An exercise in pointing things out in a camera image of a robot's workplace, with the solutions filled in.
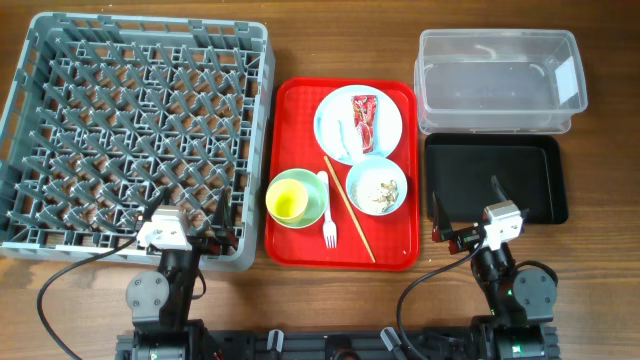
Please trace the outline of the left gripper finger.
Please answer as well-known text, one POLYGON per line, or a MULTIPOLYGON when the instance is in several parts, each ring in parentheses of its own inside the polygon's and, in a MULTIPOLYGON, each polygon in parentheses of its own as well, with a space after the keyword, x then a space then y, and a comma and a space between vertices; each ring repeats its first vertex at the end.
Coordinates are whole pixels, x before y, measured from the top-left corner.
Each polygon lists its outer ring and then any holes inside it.
POLYGON ((216 209, 211 220, 211 228, 215 235, 229 235, 232 232, 231 209, 225 190, 219 194, 216 209))
POLYGON ((149 203, 145 206, 145 209, 143 211, 143 219, 150 220, 154 212, 161 205, 168 205, 168 204, 169 204, 169 189, 165 187, 159 192, 159 194, 155 198, 150 200, 149 203))

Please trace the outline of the rice food scraps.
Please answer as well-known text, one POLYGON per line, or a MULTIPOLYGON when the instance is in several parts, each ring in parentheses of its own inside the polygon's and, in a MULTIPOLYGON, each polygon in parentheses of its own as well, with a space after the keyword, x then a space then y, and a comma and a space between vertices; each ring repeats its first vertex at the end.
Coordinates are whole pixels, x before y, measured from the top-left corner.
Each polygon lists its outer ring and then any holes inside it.
POLYGON ((366 175, 354 185, 353 196, 363 212, 383 214, 397 201, 397 182, 392 178, 366 175))

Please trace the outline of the yellow plastic cup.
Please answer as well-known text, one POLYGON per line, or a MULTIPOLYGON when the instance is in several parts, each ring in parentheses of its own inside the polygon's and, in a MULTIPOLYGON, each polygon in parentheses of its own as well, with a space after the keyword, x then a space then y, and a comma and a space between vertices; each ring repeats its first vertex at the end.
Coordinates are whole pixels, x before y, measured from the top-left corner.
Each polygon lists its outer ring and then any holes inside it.
POLYGON ((281 223, 299 221, 308 205, 309 195, 302 182, 295 179, 274 181, 266 192, 266 207, 270 215, 281 223))

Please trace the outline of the light blue bowl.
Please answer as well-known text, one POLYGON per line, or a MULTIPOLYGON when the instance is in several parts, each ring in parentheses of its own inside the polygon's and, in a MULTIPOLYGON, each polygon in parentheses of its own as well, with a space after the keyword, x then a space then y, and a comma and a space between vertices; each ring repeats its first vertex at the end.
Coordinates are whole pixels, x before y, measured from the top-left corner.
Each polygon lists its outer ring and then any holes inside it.
POLYGON ((372 216, 385 216, 398 210, 400 206, 404 203, 408 194, 408 182, 402 169, 393 161, 387 158, 382 158, 382 157, 367 158, 366 160, 354 165, 347 174, 345 187, 347 190, 347 196, 351 201, 351 203, 361 212, 367 215, 372 215, 372 216), (355 199, 353 196, 353 187, 363 176, 366 176, 366 175, 374 175, 375 177, 378 177, 378 178, 381 178, 381 177, 392 178, 397 182, 397 187, 398 187, 397 201, 392 207, 390 207, 383 214, 373 214, 373 213, 363 212, 355 202, 355 199))

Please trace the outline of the light green bowl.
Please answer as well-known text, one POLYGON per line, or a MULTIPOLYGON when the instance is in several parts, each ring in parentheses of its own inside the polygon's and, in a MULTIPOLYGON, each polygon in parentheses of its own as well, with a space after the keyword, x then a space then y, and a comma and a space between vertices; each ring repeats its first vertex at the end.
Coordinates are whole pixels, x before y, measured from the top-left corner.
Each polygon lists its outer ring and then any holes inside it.
POLYGON ((271 217, 280 225, 292 228, 292 229, 300 229, 308 227, 318 221, 324 214, 326 209, 326 192, 325 187, 322 181, 318 178, 318 176, 311 172, 310 170, 301 169, 301 168, 293 168, 289 170, 285 170, 284 172, 278 174, 269 184, 269 186, 276 180, 281 179, 295 179, 303 183, 306 187, 309 201, 306 207, 306 211, 302 218, 294 223, 285 224, 281 223, 278 220, 271 217))

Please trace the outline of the white plastic fork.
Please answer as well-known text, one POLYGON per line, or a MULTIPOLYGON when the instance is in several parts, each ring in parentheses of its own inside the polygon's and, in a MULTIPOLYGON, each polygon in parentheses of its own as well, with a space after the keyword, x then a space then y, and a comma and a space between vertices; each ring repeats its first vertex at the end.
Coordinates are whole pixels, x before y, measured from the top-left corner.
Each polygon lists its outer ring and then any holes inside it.
POLYGON ((337 247, 337 227, 331 215, 329 177, 326 171, 319 171, 317 176, 324 184, 326 192, 326 209, 324 211, 324 222, 322 226, 323 237, 326 247, 328 249, 335 249, 337 247))

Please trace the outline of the wooden chopstick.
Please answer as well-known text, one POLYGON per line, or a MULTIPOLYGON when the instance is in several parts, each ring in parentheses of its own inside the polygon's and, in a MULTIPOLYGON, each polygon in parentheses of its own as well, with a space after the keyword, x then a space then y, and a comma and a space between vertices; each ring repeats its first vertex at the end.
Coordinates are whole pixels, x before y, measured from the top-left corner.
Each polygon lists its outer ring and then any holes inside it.
POLYGON ((354 210, 353 210, 353 208, 352 208, 352 206, 350 204, 350 201, 349 201, 348 196, 347 196, 347 194, 346 194, 346 192, 345 192, 345 190, 344 190, 344 188, 343 188, 343 186, 342 186, 342 184, 340 182, 340 179, 337 176, 337 173, 336 173, 336 171, 335 171, 335 169, 334 169, 334 167, 333 167, 333 165, 331 163, 331 160, 326 155, 323 157, 323 159, 324 159, 324 162, 325 162, 325 164, 327 166, 327 169, 329 170, 329 174, 331 175, 331 178, 333 179, 334 183, 336 184, 338 192, 339 192, 339 194, 340 194, 340 196, 341 196, 341 198, 343 200, 343 203, 344 203, 344 205, 345 205, 345 207, 346 207, 346 209, 347 209, 347 211, 348 211, 348 213, 349 213, 349 215, 351 217, 351 220, 352 220, 352 222, 353 222, 353 224, 354 224, 354 226, 355 226, 355 228, 356 228, 356 230, 357 230, 357 232, 358 232, 358 234, 360 236, 361 242, 363 243, 363 245, 364 245, 364 247, 365 247, 365 249, 366 249, 366 251, 367 251, 367 253, 369 255, 369 258, 370 258, 371 262, 372 263, 376 263, 377 261, 376 261, 375 255, 374 255, 374 253, 373 253, 373 251, 371 249, 371 246, 370 246, 370 244, 368 242, 368 239, 367 239, 366 235, 363 232, 363 229, 362 229, 362 227, 360 225, 360 222, 359 222, 359 220, 358 220, 358 218, 357 218, 357 216, 356 216, 356 214, 355 214, 355 212, 354 212, 354 210))

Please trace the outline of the white tissue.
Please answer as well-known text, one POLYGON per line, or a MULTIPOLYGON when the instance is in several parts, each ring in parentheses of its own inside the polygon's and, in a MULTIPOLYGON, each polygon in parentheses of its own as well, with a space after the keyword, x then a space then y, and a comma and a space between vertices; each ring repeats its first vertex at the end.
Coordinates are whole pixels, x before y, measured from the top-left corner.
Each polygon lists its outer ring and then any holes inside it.
POLYGON ((361 135, 359 134, 353 123, 347 121, 346 119, 340 119, 339 126, 343 146, 346 152, 350 156, 353 163, 360 162, 364 157, 361 135))

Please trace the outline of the light blue plate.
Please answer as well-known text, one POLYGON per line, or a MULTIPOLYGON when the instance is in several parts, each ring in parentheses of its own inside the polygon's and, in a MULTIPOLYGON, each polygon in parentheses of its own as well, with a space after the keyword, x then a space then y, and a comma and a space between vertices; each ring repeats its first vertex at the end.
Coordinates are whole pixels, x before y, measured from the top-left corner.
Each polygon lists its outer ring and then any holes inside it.
POLYGON ((403 130, 399 108, 380 90, 365 85, 350 85, 334 90, 316 109, 314 134, 316 141, 329 157, 346 165, 357 163, 352 162, 343 146, 339 120, 346 119, 354 125, 351 97, 355 95, 375 95, 378 102, 373 151, 363 153, 364 157, 361 161, 367 157, 388 157, 398 146, 403 130))

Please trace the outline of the red snack wrapper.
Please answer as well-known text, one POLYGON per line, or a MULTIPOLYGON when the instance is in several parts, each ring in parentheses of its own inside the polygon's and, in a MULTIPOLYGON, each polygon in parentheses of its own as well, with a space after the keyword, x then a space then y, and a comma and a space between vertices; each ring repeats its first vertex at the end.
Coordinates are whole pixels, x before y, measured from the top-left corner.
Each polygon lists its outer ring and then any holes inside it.
POLYGON ((377 97, 375 95, 355 95, 351 97, 354 114, 354 126, 362 140, 364 154, 373 151, 374 123, 377 113, 377 97))

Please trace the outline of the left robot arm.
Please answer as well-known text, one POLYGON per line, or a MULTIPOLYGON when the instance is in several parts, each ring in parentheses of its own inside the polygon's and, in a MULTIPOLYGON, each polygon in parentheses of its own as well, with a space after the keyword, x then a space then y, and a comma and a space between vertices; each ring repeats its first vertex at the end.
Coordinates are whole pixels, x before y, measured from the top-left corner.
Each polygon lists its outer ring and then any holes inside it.
POLYGON ((136 275, 126 289, 134 333, 117 340, 117 359, 222 359, 222 348, 204 322, 188 318, 197 280, 203 280, 200 258, 212 255, 216 246, 235 240, 230 205, 219 195, 211 236, 189 231, 186 211, 169 204, 163 190, 137 216, 136 241, 161 253, 157 269, 136 275))

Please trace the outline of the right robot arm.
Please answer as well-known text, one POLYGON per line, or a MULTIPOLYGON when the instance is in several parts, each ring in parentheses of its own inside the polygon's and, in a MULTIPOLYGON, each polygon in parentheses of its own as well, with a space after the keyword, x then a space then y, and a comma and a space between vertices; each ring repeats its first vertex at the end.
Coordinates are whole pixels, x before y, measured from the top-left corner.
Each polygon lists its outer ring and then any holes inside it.
POLYGON ((435 242, 449 243, 452 254, 467 252, 474 279, 491 314, 471 325, 426 329, 422 345, 434 359, 558 359, 553 307, 558 277, 549 266, 532 260, 517 263, 508 242, 523 232, 528 211, 510 200, 496 177, 491 185, 499 202, 484 208, 483 219, 455 230, 434 194, 435 242))

